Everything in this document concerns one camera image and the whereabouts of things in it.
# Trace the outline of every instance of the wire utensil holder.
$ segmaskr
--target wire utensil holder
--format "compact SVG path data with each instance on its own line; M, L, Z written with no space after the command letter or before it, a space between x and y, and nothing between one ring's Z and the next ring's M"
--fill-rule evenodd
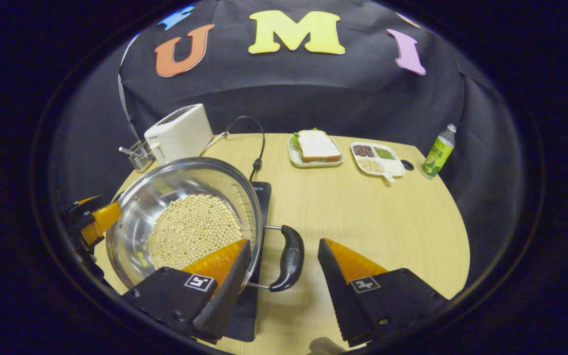
M138 140L130 149L120 147L119 151L128 155L129 162L138 173L144 173L155 161L155 155L145 140Z

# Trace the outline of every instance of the sandwich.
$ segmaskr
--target sandwich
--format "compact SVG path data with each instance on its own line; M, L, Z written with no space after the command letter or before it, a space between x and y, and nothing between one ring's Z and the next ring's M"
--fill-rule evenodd
M341 151L330 136L322 130L302 130L297 133L297 144L302 161L336 162L341 159Z

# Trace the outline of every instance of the black cable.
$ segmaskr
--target black cable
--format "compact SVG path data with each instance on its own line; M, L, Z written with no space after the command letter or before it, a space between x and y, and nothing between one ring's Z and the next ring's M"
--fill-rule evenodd
M227 126L227 130L225 130L226 135L229 133L229 129L232 128L234 123L236 123L236 121L238 121L239 119L250 119L254 121L260 127L260 131L262 132L262 149L260 150L260 156L253 162L253 170L251 171L251 175L248 179L249 181L251 181L253 179L255 171L260 170L260 168L262 167L262 153L264 153L264 130L262 129L262 124L260 124L259 121L254 117L251 117L250 115L241 115L239 117L236 117L234 121L232 121L232 123Z

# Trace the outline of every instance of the pot handle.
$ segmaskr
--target pot handle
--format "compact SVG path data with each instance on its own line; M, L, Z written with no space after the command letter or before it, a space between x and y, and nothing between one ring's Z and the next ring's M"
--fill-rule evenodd
M265 226L266 229L280 229L286 240L282 256L280 258L280 276L269 287L271 292L286 290L293 286L304 265L304 241L299 233L288 225L282 227Z

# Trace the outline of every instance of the white divided tray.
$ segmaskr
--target white divided tray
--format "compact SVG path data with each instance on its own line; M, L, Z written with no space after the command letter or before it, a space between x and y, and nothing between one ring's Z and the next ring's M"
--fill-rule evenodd
M357 146L357 145L369 146L370 149L372 150L374 157L361 157L359 155L356 155L356 153L354 153L354 146ZM380 149L387 150L394 157L394 159L383 159L383 158L379 157L378 153L376 152L376 149L374 149L374 148L380 148ZM389 148L386 145L376 144L376 143L354 142L350 145L350 150L352 151L352 155L354 156L354 160L356 160L356 164L358 165L358 168L361 169L361 171L363 171L363 173L366 173L368 175L383 176L388 181L395 181L394 178L393 178L394 176L402 176L406 172L404 170L404 166L403 166L402 162L400 162L400 158L398 157L396 152L393 151L393 149ZM372 160L374 162L377 162L379 164L379 166L381 166L381 169L383 170L383 172L382 173L376 173L376 172L369 171L369 170L363 168L363 166L361 166L360 162L361 162L361 160L364 160L364 159L369 159L369 160Z
M339 148L339 145L336 144L334 139L332 137L330 137L330 139L332 140L336 148L339 150L339 153L341 153L341 159L337 160L336 162L322 162L318 160L316 162L305 163L302 160L302 153L299 151L299 148L295 144L293 144L293 137L290 137L288 139L288 155L290 157L290 161L293 162L293 165L298 168L322 168L326 166L340 165L343 162L343 159L345 159L343 157L343 152Z

